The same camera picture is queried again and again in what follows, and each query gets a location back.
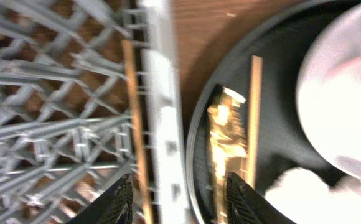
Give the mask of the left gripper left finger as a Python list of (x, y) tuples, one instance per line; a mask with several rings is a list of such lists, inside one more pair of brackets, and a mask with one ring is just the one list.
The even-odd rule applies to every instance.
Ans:
[(67, 224), (132, 224), (133, 182), (125, 174)]

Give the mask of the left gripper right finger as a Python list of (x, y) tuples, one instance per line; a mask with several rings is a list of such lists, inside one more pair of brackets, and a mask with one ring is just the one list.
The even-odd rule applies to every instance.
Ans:
[(229, 224), (295, 224), (234, 172), (227, 175), (226, 201)]

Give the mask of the white napkin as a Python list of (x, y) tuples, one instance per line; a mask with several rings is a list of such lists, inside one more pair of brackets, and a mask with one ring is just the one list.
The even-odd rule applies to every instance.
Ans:
[(289, 169), (265, 199), (295, 223), (361, 223), (361, 181), (349, 175), (330, 187), (307, 169)]

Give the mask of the gold foil wrapper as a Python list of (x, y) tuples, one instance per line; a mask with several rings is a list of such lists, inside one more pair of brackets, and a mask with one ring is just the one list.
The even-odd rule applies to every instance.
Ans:
[(241, 126), (239, 109), (245, 99), (237, 92), (223, 88), (207, 108), (210, 160), (215, 223), (227, 222), (225, 187), (227, 162), (246, 158), (246, 140)]

